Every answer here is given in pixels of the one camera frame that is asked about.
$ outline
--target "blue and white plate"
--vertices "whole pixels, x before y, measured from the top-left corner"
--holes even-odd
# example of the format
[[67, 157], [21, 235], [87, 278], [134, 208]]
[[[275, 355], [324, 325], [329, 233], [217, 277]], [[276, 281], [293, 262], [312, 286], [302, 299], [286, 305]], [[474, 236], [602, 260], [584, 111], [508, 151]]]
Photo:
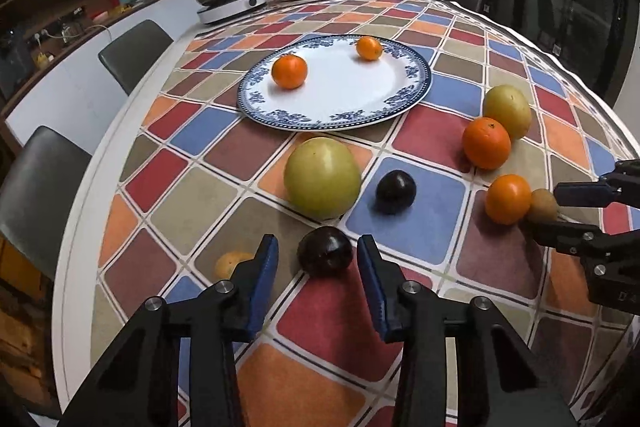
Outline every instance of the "blue and white plate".
[[[290, 44], [258, 62], [238, 87], [238, 107], [261, 124], [292, 131], [354, 129], [393, 118], [416, 105], [431, 87], [431, 70], [408, 46], [378, 38], [382, 57], [358, 57], [361, 35], [327, 35]], [[271, 77], [282, 55], [306, 60], [298, 89], [278, 87]]]

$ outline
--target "tangerine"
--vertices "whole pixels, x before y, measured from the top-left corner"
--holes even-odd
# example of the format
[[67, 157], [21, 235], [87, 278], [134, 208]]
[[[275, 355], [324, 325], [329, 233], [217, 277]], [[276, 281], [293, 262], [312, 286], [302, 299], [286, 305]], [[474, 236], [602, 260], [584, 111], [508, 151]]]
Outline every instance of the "tangerine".
[[297, 55], [283, 55], [271, 67], [273, 81], [282, 89], [296, 89], [302, 86], [307, 73], [305, 59]]
[[382, 55], [382, 44], [373, 37], [360, 37], [356, 42], [356, 51], [365, 60], [378, 60]]
[[531, 206], [531, 187], [517, 174], [499, 176], [489, 187], [484, 209], [500, 225], [512, 225], [522, 219]]
[[507, 130], [492, 118], [476, 118], [462, 134], [462, 149], [476, 167], [493, 170], [507, 161], [511, 139]]

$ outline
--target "blue gripper pad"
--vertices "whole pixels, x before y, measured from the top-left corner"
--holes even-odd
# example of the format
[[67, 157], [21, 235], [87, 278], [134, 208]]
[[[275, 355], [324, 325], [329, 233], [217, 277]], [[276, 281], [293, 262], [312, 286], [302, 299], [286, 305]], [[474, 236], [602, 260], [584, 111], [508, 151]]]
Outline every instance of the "blue gripper pad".
[[398, 303], [398, 288], [405, 281], [400, 267], [380, 256], [372, 235], [358, 240], [358, 270], [369, 306], [374, 329], [386, 343], [399, 342], [403, 338], [403, 309]]
[[242, 338], [234, 340], [250, 342], [262, 329], [277, 269], [278, 240], [274, 235], [265, 234], [255, 257], [238, 264], [231, 276], [242, 302], [239, 310], [242, 320], [237, 324]]

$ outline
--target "beige tile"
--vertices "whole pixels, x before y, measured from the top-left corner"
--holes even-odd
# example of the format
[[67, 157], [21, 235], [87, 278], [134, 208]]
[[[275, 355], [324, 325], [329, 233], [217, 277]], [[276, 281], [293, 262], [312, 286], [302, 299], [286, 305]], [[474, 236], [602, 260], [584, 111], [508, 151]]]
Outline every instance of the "beige tile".
[[176, 250], [187, 255], [237, 194], [236, 186], [193, 168], [154, 211], [151, 223]]
[[533, 92], [531, 91], [530, 84], [516, 74], [509, 73], [509, 71], [500, 70], [498, 68], [487, 67], [487, 76], [489, 79], [489, 86], [502, 86], [503, 84], [509, 84], [510, 86], [519, 89], [524, 97], [529, 102], [529, 105], [534, 105]]
[[206, 101], [217, 97], [227, 87], [236, 83], [238, 79], [242, 77], [242, 73], [227, 73], [221, 71], [219, 73], [212, 74], [202, 84], [192, 90], [187, 98], [191, 100]]

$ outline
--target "blue tile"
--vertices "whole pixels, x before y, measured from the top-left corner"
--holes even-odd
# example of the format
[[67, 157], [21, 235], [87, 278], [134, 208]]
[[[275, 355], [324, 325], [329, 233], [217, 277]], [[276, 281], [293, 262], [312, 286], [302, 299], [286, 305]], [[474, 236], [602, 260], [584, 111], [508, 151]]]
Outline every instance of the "blue tile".
[[171, 144], [197, 156], [237, 118], [236, 113], [207, 107], [171, 140]]
[[602, 145], [594, 142], [590, 138], [587, 138], [587, 147], [589, 148], [589, 154], [591, 155], [591, 163], [593, 164], [593, 171], [602, 176], [607, 172], [611, 172], [616, 166], [616, 161], [609, 151], [604, 149]]
[[299, 19], [303, 19], [307, 15], [308, 13], [292, 13], [291, 15], [284, 17], [283, 21], [297, 21]]
[[[376, 186], [387, 172], [401, 169], [417, 185], [414, 204], [401, 214], [382, 216], [373, 211]], [[434, 265], [442, 263], [460, 214], [466, 187], [458, 180], [396, 158], [385, 158], [347, 220], [357, 235], [373, 233], [380, 245]]]
[[423, 48], [422, 46], [409, 46], [413, 51], [415, 51], [420, 57], [424, 58], [427, 61], [427, 64], [431, 63], [431, 59], [435, 54], [436, 50], [432, 48]]
[[236, 44], [236, 42], [240, 42], [242, 39], [244, 39], [244, 35], [236, 35], [233, 37], [222, 39], [220, 42], [216, 42], [215, 44], [207, 46], [207, 51], [218, 52], [226, 50], [229, 46], [233, 46], [234, 44]]
[[482, 88], [443, 74], [432, 74], [431, 89], [422, 99], [469, 116], [480, 116]]
[[489, 47], [498, 53], [506, 55], [507, 57], [515, 58], [516, 60], [522, 60], [522, 56], [520, 52], [514, 48], [513, 46], [509, 46], [508, 44], [502, 44], [501, 42], [492, 41], [489, 39]]
[[544, 71], [537, 70], [536, 68], [532, 68], [531, 66], [529, 67], [529, 73], [533, 81], [539, 86], [545, 87], [549, 91], [553, 91], [563, 98], [566, 97], [564, 89], [562, 89], [560, 82], [558, 82], [550, 74], [546, 74]]
[[198, 69], [207, 70], [207, 71], [219, 70], [222, 66], [224, 66], [225, 64], [228, 64], [234, 58], [239, 57], [243, 53], [244, 52], [222, 52], [216, 55], [215, 57], [213, 57], [208, 62], [205, 62]]
[[449, 26], [449, 24], [451, 24], [451, 19], [447, 19], [446, 17], [438, 17], [437, 15], [430, 15], [428, 13], [420, 15], [418, 17], [418, 20], [440, 24], [442, 26]]
[[420, 13], [424, 8], [422, 6], [416, 6], [415, 4], [411, 4], [410, 2], [403, 2], [396, 6], [396, 8], [400, 10], [406, 10], [407, 12], [416, 12]]

